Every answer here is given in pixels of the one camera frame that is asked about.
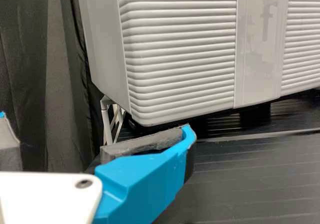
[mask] gray gripper pad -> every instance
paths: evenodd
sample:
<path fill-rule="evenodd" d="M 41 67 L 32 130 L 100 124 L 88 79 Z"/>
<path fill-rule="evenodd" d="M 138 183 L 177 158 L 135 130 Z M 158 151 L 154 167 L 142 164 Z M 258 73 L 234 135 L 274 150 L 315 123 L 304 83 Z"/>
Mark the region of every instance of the gray gripper pad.
<path fill-rule="evenodd" d="M 182 139 L 180 128 L 172 128 L 155 134 L 118 142 L 100 148 L 101 164 L 112 161 L 121 156 L 130 156 L 150 150 L 169 148 Z"/>

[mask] vertical seam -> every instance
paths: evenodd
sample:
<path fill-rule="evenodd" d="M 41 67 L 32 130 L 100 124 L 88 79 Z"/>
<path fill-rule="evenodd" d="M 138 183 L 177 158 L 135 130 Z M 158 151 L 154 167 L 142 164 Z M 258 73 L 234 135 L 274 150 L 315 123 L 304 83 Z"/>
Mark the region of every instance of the vertical seam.
<path fill-rule="evenodd" d="M 245 26 L 245 36 L 244 36 L 244 47 L 245 47 L 245 49 L 244 49 L 244 56 L 243 56 L 243 71 L 242 71 L 242 105 L 244 104 L 244 97 L 245 97 L 245 73 L 246 73 L 246 61 L 247 61 L 247 49 L 246 49 L 246 47 L 247 47 L 247 35 L 248 35 L 248 26 L 247 26 L 247 24 L 248 24 L 248 0 L 245 0 L 246 1 L 246 3 L 245 3 L 245 24 L 246 24 L 246 26 Z"/>

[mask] white plastic plate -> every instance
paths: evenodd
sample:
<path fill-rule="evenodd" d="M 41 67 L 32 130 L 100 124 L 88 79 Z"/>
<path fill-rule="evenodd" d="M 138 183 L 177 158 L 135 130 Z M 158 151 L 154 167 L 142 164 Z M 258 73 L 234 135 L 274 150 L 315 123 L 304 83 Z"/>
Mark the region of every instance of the white plastic plate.
<path fill-rule="evenodd" d="M 0 224 L 91 223 L 101 195 L 93 175 L 0 172 Z"/>

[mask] black ribbed mat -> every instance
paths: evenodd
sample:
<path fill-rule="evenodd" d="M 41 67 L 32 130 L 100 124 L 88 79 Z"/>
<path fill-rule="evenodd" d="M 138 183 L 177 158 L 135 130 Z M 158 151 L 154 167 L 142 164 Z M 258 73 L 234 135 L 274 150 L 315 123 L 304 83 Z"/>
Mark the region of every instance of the black ribbed mat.
<path fill-rule="evenodd" d="M 157 224 L 320 223 L 320 134 L 203 142 Z"/>

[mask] ribbed surface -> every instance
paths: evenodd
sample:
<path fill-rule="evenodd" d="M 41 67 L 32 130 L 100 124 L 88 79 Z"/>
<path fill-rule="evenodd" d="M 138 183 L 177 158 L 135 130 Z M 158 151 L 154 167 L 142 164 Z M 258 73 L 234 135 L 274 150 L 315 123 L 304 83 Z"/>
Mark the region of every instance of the ribbed surface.
<path fill-rule="evenodd" d="M 233 107 L 236 1 L 119 0 L 135 117 L 158 123 Z"/>
<path fill-rule="evenodd" d="M 282 94 L 320 86 L 320 0 L 289 0 Z"/>
<path fill-rule="evenodd" d="M 194 174 L 154 223 L 320 223 L 319 139 L 198 143 Z"/>

